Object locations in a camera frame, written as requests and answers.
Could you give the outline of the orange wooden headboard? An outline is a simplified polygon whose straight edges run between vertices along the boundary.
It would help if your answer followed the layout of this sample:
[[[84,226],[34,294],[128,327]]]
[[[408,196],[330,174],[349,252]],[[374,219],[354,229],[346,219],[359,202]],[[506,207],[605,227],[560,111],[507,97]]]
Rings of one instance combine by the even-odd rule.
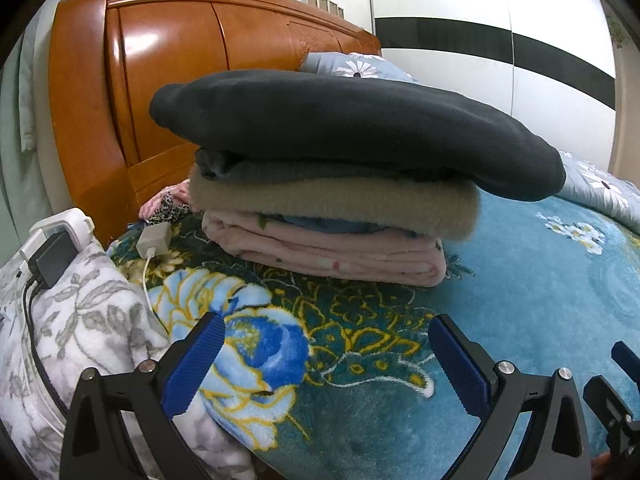
[[[370,32],[296,0],[62,0],[49,102],[70,198],[108,244],[188,175],[194,145],[149,113],[165,84],[238,68],[296,70],[310,52],[378,50]]]

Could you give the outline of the black and white fleece jacket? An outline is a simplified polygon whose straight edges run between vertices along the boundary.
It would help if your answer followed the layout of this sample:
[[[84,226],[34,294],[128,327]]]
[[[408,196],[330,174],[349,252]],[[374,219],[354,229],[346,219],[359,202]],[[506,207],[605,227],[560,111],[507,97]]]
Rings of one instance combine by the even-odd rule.
[[[250,160],[329,162],[431,179],[459,176],[511,200],[561,191],[559,152],[482,102],[398,80],[229,70],[152,97],[154,122]]]

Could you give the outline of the grey floral white blanket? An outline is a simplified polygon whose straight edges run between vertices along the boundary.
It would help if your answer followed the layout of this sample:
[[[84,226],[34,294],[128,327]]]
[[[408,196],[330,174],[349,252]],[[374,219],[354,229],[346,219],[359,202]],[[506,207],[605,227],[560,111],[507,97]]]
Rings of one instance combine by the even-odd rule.
[[[269,304],[248,266],[199,240],[145,263],[132,237],[91,243],[49,290],[1,271],[1,420],[28,470],[60,474],[65,419],[83,370],[127,373],[158,359],[206,311]]]

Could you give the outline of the folded beige garment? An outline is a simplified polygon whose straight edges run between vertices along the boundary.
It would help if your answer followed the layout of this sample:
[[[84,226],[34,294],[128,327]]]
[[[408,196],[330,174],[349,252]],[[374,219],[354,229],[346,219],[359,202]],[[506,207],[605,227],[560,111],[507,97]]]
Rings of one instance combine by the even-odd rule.
[[[469,237],[480,213],[470,181],[323,178],[284,183],[208,180],[190,172],[192,204],[204,210],[368,222],[446,240]]]

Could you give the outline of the floral teal plush blanket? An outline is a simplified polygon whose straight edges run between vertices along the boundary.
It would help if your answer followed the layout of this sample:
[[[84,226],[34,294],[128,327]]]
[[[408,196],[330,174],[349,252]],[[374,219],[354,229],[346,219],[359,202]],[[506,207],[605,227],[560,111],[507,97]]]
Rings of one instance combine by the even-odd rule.
[[[559,198],[484,196],[464,243],[446,243],[433,288],[314,278],[250,263],[210,242],[194,214],[170,251],[138,255],[132,229],[110,253],[145,284],[168,332],[205,310],[227,339],[176,423],[204,460],[220,431],[289,479],[437,479],[472,434],[432,352],[427,327],[446,313],[497,360],[577,385],[608,378],[632,408],[634,384],[611,360],[639,343],[639,237]]]

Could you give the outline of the white black striped wardrobe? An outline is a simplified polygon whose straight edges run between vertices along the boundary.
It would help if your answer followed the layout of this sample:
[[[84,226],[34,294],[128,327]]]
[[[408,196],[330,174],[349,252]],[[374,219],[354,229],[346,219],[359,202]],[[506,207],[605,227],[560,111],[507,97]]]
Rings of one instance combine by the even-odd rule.
[[[382,55],[608,168],[615,66],[600,0],[372,0]]]

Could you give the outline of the white phone charger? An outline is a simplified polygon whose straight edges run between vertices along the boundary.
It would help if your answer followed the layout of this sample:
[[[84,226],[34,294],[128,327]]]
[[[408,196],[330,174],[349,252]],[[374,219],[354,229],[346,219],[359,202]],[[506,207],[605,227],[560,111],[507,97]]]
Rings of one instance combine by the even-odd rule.
[[[168,222],[146,226],[142,230],[136,245],[139,256],[143,259],[149,259],[167,254],[171,237],[171,224]]]

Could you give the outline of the black power adapter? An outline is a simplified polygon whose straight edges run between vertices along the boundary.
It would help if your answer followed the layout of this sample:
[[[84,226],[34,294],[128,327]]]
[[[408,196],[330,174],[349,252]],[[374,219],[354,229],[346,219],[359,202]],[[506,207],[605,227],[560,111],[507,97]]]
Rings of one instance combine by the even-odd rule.
[[[53,233],[28,260],[29,271],[44,289],[52,288],[78,255],[67,231]]]

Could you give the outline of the white wall switch panel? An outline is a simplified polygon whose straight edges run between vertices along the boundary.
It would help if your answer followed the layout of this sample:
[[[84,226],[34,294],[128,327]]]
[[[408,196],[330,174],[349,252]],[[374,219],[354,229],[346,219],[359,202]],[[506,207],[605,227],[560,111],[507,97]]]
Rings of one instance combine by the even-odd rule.
[[[331,0],[302,0],[308,6],[328,12],[329,14],[344,18],[344,9]]]

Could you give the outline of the folded grey garment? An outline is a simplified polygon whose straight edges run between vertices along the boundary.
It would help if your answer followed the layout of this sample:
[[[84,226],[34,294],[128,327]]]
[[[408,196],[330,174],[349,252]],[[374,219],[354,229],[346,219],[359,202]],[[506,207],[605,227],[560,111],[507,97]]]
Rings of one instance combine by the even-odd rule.
[[[195,162],[200,174],[212,181],[284,183],[325,178],[380,177],[399,179],[400,174],[378,168],[324,164],[323,162],[275,162],[250,160],[235,154],[199,148]]]

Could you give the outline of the folded pink garment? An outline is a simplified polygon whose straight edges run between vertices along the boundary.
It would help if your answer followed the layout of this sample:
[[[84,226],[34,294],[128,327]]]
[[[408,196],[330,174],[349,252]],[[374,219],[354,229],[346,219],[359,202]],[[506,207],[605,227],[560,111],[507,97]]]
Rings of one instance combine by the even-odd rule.
[[[140,207],[140,220],[174,222],[199,211],[203,233],[228,254],[297,273],[426,287],[445,276],[439,237],[368,222],[204,210],[192,204],[189,183],[157,192]]]

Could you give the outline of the white power strip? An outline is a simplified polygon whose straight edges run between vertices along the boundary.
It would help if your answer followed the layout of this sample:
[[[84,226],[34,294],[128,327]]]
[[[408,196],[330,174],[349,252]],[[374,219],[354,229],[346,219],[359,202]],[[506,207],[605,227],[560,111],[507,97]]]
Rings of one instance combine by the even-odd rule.
[[[40,271],[36,261],[49,260],[50,256],[60,260],[65,271],[73,258],[89,245],[93,231],[93,220],[76,207],[37,221],[18,251],[21,258],[18,275],[48,278],[51,272]]]

